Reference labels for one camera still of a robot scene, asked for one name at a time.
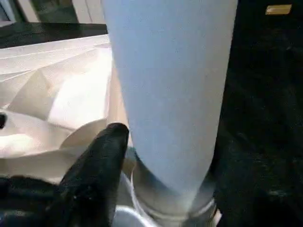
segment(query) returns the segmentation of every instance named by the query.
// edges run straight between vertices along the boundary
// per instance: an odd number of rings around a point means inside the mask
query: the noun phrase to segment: black surface
[[[220,227],[303,226],[303,5],[265,16],[287,3],[238,7],[212,164]]]
[[[103,24],[14,23],[0,27],[0,49],[105,34]]]

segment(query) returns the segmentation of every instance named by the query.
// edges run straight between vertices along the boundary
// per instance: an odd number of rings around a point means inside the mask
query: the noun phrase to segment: black glove
[[[0,226],[110,226],[127,141],[125,125],[109,125],[59,185],[23,176],[0,178]]]

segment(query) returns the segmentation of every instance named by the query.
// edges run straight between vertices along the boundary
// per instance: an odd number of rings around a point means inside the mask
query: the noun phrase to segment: white filter tube
[[[103,0],[138,157],[195,194],[212,162],[237,0]]]

